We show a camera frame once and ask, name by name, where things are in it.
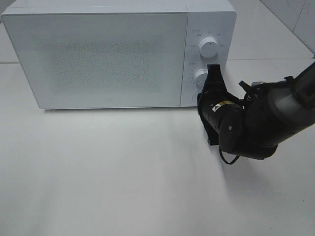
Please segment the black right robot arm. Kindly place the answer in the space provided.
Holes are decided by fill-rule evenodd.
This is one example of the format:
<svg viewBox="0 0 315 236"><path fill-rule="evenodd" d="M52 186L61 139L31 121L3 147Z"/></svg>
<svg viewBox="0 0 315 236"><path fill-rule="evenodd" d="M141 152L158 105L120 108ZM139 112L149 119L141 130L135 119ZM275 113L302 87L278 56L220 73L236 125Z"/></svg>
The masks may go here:
<svg viewBox="0 0 315 236"><path fill-rule="evenodd" d="M197 110L212 146L229 153L263 160L278 145L315 122L315 67L276 83L240 82L243 99L229 93L218 64L197 96Z"/></svg>

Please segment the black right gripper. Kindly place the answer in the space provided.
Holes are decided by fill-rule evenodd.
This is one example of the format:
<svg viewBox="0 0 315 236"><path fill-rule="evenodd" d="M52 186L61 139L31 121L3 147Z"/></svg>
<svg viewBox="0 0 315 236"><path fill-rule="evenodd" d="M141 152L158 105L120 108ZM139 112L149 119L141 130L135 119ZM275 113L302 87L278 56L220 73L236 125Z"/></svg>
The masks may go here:
<svg viewBox="0 0 315 236"><path fill-rule="evenodd" d="M234 97L227 92L219 64L207 65L207 77L201 93L197 96L197 109L211 146L219 144L221 120L236 108Z"/></svg>

